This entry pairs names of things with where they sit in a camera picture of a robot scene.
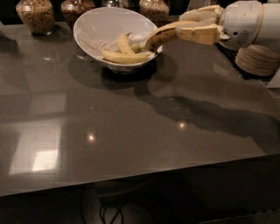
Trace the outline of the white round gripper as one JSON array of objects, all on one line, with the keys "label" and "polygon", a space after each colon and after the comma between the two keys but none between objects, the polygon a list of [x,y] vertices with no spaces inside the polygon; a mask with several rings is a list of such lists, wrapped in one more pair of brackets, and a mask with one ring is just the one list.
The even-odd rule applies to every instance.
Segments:
[{"label": "white round gripper", "polygon": [[258,1],[237,1],[224,10],[218,4],[210,5],[184,12],[178,20],[194,27],[178,25],[175,31],[184,41],[202,45],[220,41],[227,49],[237,51],[253,44],[262,16],[263,5]]}]

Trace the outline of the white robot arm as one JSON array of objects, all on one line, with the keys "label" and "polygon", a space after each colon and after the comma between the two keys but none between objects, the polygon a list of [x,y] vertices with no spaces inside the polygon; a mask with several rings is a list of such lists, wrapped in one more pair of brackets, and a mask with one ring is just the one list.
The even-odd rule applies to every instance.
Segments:
[{"label": "white robot arm", "polygon": [[237,51],[251,45],[280,48],[280,4],[236,1],[226,8],[211,5],[179,17],[177,36],[202,45],[220,43]]}]

